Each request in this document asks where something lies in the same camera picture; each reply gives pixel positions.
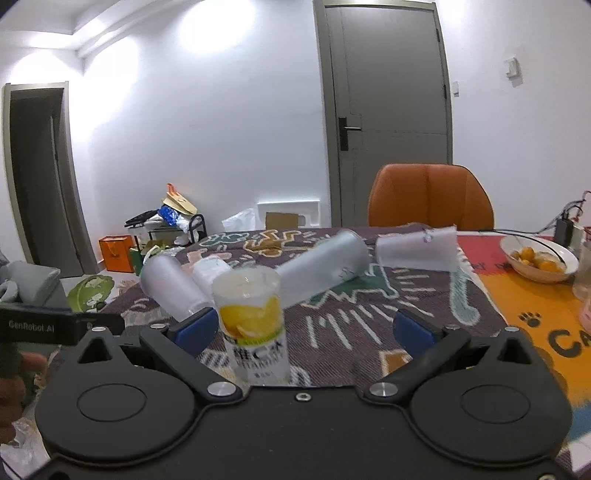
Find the person's left hand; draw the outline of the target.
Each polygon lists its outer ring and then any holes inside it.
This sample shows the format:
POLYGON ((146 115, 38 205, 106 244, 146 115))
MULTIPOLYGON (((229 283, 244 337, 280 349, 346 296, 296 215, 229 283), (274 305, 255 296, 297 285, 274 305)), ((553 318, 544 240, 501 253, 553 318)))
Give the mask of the person's left hand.
POLYGON ((21 356, 19 372, 13 377, 1 379, 0 438, 2 444, 7 444, 15 438, 16 431, 13 423, 22 417, 22 403, 26 394, 22 374, 45 374, 47 371, 48 363, 44 356, 31 352, 22 352, 21 356))

